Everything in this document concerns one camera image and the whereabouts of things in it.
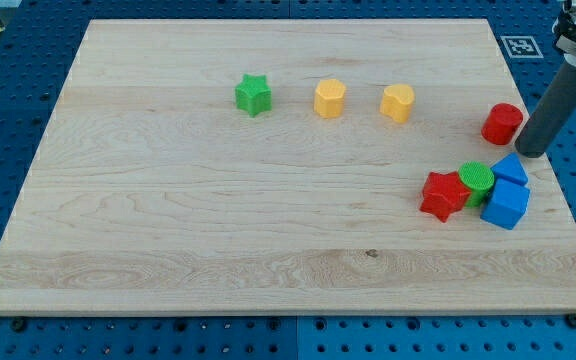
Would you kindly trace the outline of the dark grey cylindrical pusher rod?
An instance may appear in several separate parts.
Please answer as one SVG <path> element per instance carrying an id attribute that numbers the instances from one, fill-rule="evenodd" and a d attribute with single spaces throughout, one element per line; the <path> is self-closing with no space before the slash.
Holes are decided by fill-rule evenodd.
<path id="1" fill-rule="evenodd" d="M 564 62 L 516 138 L 516 151 L 542 156 L 576 108 L 576 67 Z"/>

